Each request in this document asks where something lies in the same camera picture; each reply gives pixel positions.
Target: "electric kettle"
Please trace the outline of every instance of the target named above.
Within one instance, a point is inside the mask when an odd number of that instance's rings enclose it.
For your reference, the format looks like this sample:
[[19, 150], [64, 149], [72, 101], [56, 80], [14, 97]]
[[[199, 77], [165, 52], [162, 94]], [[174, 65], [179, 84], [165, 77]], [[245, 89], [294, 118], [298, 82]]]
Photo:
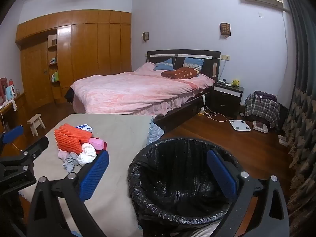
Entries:
[[12, 100], [15, 93], [15, 89], [13, 85], [10, 85], [6, 88], [6, 97], [7, 101]]

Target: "electrical outlet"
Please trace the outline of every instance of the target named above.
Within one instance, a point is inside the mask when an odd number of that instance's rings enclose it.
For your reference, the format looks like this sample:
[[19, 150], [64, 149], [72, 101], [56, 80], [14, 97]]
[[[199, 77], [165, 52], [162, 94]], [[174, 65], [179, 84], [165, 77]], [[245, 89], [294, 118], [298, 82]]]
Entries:
[[230, 61], [230, 56], [229, 55], [221, 55], [221, 60]]

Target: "pillow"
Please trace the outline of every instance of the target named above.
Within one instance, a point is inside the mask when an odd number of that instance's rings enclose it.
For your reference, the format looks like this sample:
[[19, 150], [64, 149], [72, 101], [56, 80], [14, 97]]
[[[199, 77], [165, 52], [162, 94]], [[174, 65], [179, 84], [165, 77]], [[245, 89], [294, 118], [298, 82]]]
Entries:
[[173, 71], [172, 58], [161, 63], [156, 63], [154, 70], [160, 69]]
[[188, 67], [182, 67], [175, 71], [164, 71], [161, 76], [168, 77], [171, 79], [190, 79], [198, 75], [198, 70]]
[[183, 67], [197, 69], [199, 72], [202, 70], [204, 59], [194, 59], [186, 57], [183, 63]]

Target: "checkered cloth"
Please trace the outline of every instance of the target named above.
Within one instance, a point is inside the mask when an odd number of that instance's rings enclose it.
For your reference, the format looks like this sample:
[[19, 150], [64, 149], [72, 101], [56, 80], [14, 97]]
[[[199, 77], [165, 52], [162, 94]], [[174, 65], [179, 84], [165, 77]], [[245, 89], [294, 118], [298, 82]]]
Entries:
[[252, 93], [248, 95], [245, 103], [245, 116], [253, 114], [262, 117], [270, 122], [271, 128], [278, 125], [280, 120], [280, 105], [278, 102], [269, 99], [260, 99], [260, 96]]

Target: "nightstand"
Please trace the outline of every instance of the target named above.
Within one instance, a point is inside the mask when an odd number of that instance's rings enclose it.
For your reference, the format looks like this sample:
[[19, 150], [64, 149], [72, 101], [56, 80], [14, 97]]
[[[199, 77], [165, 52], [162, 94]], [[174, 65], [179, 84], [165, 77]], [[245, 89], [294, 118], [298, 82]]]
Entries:
[[242, 87], [215, 84], [212, 90], [211, 110], [236, 119], [243, 92]]

